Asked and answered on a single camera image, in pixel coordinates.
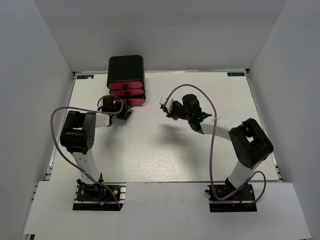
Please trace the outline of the pink bottom drawer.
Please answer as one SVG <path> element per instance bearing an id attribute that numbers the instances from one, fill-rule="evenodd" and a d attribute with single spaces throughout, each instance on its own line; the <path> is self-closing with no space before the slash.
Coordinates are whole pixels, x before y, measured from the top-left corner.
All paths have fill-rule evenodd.
<path id="1" fill-rule="evenodd" d="M 145 103 L 144 98 L 125 98 L 122 101 L 124 104 L 132 106 L 142 106 Z"/>

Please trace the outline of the pink top drawer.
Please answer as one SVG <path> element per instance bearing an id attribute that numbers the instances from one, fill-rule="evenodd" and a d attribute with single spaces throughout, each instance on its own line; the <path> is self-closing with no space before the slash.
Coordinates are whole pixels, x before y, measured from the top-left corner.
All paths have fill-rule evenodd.
<path id="1" fill-rule="evenodd" d="M 140 89 L 144 84 L 140 81 L 112 82 L 107 85 L 110 90 Z"/>

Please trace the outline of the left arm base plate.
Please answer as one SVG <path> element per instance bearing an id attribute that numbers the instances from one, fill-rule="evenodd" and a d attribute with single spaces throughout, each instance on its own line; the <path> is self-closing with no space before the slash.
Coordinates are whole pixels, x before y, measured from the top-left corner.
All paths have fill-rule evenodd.
<path id="1" fill-rule="evenodd" d="M 126 183 L 109 183 L 107 186 L 122 208 L 126 196 Z M 96 184 L 77 184 L 72 210 L 118 212 L 121 209 L 112 194 L 106 188 Z"/>

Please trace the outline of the pink drawer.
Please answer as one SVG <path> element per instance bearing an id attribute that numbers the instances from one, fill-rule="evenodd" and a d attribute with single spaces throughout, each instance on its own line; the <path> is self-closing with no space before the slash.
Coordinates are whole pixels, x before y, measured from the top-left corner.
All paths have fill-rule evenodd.
<path id="1" fill-rule="evenodd" d="M 144 93 L 145 91 L 140 88 L 127 89 L 127 90 L 117 89 L 117 90 L 112 90 L 110 92 L 110 94 L 113 96 L 125 97 L 125 98 L 141 96 L 141 95 L 144 95 Z"/>
<path id="2" fill-rule="evenodd" d="M 144 84 L 140 81 L 112 82 L 107 85 L 110 90 L 140 89 Z"/>
<path id="3" fill-rule="evenodd" d="M 145 103 L 144 98 L 125 98 L 122 101 L 124 104 L 132 106 L 142 106 Z"/>

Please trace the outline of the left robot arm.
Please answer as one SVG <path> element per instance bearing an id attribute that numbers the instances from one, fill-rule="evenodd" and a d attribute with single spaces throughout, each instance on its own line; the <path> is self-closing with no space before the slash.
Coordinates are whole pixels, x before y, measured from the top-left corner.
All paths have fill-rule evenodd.
<path id="1" fill-rule="evenodd" d="M 126 121 L 132 114 L 132 104 L 117 96 L 106 95 L 98 100 L 96 110 L 71 107 L 67 112 L 59 137 L 61 146 L 74 158 L 80 171 L 80 186 L 89 186 L 88 193 L 99 200 L 105 196 L 106 187 L 102 173 L 93 156 L 97 128 L 110 127 L 115 119 Z"/>

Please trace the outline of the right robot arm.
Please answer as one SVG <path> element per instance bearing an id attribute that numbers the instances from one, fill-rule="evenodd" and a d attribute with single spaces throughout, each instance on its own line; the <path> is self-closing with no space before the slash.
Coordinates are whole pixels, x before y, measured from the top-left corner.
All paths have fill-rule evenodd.
<path id="1" fill-rule="evenodd" d="M 211 194 L 218 201 L 228 198 L 238 199 L 244 193 L 244 187 L 257 173 L 257 167 L 274 151 L 274 146 L 253 118 L 242 122 L 219 119 L 202 111 L 198 98 L 194 94 L 183 96 L 182 102 L 168 98 L 161 109 L 166 117 L 173 120 L 185 120 L 196 133 L 220 137 L 232 143 L 237 163 L 225 180 L 222 192 L 211 186 Z"/>

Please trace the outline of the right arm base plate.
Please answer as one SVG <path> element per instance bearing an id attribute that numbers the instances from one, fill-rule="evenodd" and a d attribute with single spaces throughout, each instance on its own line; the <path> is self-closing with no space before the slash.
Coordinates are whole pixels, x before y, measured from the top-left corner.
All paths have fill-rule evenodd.
<path id="1" fill-rule="evenodd" d="M 208 185 L 204 192 L 208 196 L 209 210 L 211 213 L 257 212 L 256 203 L 252 203 L 256 197 L 251 184 L 247 184 L 243 189 L 225 200 L 215 198 L 211 185 Z"/>

